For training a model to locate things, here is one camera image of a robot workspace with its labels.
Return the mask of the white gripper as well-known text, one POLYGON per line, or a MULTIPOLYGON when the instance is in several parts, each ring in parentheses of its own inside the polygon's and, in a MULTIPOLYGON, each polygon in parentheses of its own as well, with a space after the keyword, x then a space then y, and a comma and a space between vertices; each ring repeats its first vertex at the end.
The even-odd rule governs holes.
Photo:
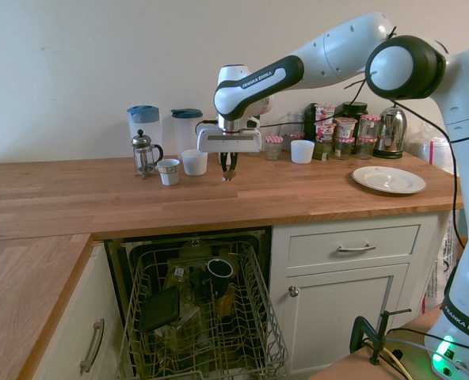
POLYGON ((203 153, 220 153, 223 173, 227 171, 227 153, 230 153, 230 173, 235 174, 237 153, 258 152, 261 149, 261 133, 250 129, 228 134, 218 127, 204 128, 198 136, 197 149, 203 153))

